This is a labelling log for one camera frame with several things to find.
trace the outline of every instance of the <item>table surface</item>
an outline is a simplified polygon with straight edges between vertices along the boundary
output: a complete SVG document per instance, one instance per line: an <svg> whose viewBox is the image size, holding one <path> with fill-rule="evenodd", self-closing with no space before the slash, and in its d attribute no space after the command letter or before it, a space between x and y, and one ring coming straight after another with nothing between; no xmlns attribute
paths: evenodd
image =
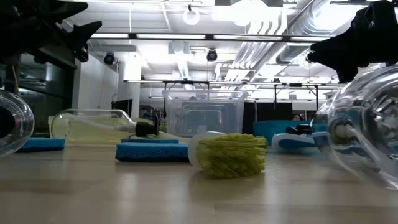
<svg viewBox="0 0 398 224"><path fill-rule="evenodd" d="M113 148L0 160L0 223L398 223L398 192L320 156L267 155L266 172L207 179L187 163L122 163Z"/></svg>

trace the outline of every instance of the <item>clear plastic bottle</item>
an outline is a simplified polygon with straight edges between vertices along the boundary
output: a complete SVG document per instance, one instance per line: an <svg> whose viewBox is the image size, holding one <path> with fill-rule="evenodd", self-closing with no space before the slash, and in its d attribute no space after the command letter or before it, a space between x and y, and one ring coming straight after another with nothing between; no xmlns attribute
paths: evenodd
<svg viewBox="0 0 398 224"><path fill-rule="evenodd" d="M154 125L135 123L122 110L67 109L51 124L51 135L70 144L118 144L130 136L158 133Z"/></svg>
<svg viewBox="0 0 398 224"><path fill-rule="evenodd" d="M315 144L359 177L398 190L398 66L342 88L312 121Z"/></svg>
<svg viewBox="0 0 398 224"><path fill-rule="evenodd" d="M27 142L33 133L35 119L25 101L0 90L0 125L0 157L6 157Z"/></svg>

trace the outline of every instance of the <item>person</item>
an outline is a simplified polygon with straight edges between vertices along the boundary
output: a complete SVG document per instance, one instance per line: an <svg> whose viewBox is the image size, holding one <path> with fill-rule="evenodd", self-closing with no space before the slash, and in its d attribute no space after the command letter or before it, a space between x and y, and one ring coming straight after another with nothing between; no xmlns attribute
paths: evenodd
<svg viewBox="0 0 398 224"><path fill-rule="evenodd" d="M299 114L293 114L292 121L302 121L303 118Z"/></svg>

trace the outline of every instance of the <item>yellow-green brush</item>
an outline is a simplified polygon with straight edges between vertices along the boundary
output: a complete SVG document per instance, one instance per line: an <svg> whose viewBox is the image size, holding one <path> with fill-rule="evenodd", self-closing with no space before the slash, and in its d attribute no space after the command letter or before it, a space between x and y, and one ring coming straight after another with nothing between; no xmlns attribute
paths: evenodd
<svg viewBox="0 0 398 224"><path fill-rule="evenodd" d="M160 133L149 138L174 138L189 143L188 155L193 165L214 178L230 179L261 173L266 166L267 140L252 134L201 133L192 139Z"/></svg>

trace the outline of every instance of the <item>white brush handle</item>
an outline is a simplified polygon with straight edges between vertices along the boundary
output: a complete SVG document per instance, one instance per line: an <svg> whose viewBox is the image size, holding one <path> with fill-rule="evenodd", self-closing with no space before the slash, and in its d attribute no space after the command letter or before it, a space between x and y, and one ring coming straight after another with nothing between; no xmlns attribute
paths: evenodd
<svg viewBox="0 0 398 224"><path fill-rule="evenodd" d="M189 162L197 168L201 168L198 159L197 159L197 147L199 144L199 141L202 139L206 138L211 138L211 137L216 137L220 135L225 135L225 133L219 133L215 131L208 131L205 133L199 133L194 135L194 137L191 138L189 145L188 145L188 159Z"/></svg>

